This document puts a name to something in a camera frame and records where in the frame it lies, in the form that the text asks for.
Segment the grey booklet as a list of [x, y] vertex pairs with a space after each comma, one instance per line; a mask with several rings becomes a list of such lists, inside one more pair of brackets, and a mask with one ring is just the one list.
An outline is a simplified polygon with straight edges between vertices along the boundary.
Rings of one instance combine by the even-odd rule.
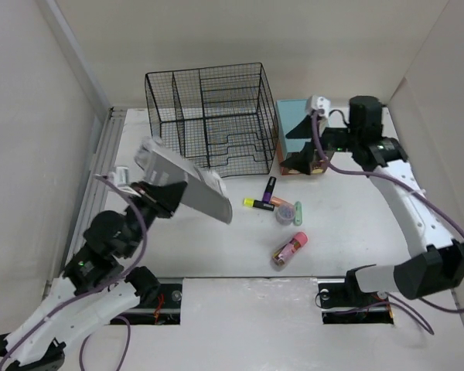
[[151, 186], [186, 182], [181, 203], [229, 224], [233, 210], [222, 178], [201, 168], [164, 146], [159, 138], [144, 137], [135, 153], [135, 163], [142, 169], [142, 180]]

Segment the clear jar of pins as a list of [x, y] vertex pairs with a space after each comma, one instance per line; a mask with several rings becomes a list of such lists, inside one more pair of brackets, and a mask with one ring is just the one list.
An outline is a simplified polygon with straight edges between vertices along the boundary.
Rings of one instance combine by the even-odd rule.
[[276, 220], [282, 226], [287, 226], [293, 223], [295, 219], [295, 207], [291, 204], [283, 203], [276, 207]]

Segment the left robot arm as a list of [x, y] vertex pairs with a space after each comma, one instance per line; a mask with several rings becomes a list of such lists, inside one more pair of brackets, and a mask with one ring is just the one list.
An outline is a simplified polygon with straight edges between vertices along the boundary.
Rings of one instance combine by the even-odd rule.
[[115, 188], [127, 208], [98, 213], [40, 306], [14, 332], [0, 335], [0, 370], [58, 370], [71, 346], [124, 311], [152, 305], [161, 284], [138, 262], [149, 228], [173, 217], [186, 187], [134, 182], [128, 193]]

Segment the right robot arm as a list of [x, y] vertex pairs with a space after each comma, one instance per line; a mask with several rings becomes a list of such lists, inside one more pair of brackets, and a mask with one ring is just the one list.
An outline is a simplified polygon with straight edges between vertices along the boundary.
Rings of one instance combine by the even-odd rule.
[[330, 167], [329, 154], [349, 152], [384, 197], [408, 246], [409, 259], [397, 265], [368, 265], [346, 272], [340, 283], [319, 285], [323, 308], [364, 307], [377, 292], [397, 292], [409, 300], [457, 288], [464, 278], [464, 231], [432, 205], [415, 180], [408, 155], [396, 138], [384, 135], [383, 105], [372, 96], [349, 100], [349, 120], [329, 126], [330, 101], [311, 96], [305, 118], [286, 134], [303, 149], [282, 166], [310, 174]]

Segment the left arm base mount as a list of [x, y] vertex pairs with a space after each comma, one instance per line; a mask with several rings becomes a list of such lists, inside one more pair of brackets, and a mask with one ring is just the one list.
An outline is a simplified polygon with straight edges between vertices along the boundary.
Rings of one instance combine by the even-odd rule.
[[183, 279], [164, 278], [156, 298], [120, 314], [131, 325], [179, 325], [183, 302]]

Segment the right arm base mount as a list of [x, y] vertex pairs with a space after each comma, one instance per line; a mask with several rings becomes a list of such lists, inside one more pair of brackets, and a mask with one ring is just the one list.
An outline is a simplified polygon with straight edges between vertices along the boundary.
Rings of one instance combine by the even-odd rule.
[[345, 278], [318, 280], [316, 305], [324, 325], [393, 325], [390, 306], [376, 294], [363, 293]]

